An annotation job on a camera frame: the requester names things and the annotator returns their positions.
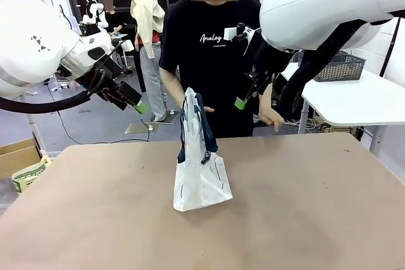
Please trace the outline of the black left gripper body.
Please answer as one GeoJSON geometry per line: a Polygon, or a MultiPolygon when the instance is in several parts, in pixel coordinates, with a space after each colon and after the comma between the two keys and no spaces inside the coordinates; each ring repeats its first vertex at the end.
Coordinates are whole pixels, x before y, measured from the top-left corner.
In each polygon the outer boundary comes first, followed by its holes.
{"type": "Polygon", "coordinates": [[[120,85],[108,76],[105,70],[99,71],[98,76],[99,78],[94,86],[94,93],[102,100],[114,104],[119,109],[125,109],[127,102],[119,91],[120,85]]]}

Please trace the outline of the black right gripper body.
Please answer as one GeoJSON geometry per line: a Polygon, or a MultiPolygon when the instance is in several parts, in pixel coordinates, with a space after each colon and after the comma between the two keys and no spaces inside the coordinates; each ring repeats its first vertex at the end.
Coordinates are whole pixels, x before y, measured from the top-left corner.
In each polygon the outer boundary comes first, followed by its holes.
{"type": "Polygon", "coordinates": [[[286,51],[273,47],[264,40],[261,31],[249,35],[247,60],[258,73],[278,74],[283,72],[294,55],[294,51],[286,51]]]}

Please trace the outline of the person's left hand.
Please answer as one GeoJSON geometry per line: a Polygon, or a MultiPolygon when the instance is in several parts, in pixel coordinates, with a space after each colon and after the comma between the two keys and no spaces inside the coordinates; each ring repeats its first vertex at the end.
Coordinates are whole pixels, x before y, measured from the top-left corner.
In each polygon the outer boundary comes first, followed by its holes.
{"type": "Polygon", "coordinates": [[[259,118],[263,123],[273,125],[275,132],[278,132],[279,128],[285,122],[285,120],[271,107],[261,107],[259,109],[259,118]]]}

